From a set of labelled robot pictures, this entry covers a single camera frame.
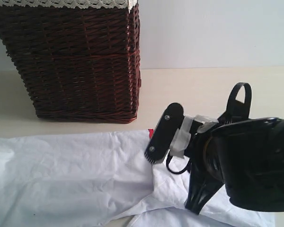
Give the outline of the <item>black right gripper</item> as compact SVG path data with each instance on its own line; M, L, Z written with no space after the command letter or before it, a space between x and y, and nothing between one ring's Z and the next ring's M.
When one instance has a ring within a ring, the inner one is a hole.
M184 154L189 157L189 188L185 208L199 215L205 204L218 192L224 181L213 141L212 131L223 126L220 122L194 122L191 139Z

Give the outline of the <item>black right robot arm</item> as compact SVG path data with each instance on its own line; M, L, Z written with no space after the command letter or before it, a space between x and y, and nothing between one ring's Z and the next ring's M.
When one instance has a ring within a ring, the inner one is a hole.
M262 118L201 131L192 126L185 208L199 214L225 187L232 205L284 212L284 119Z

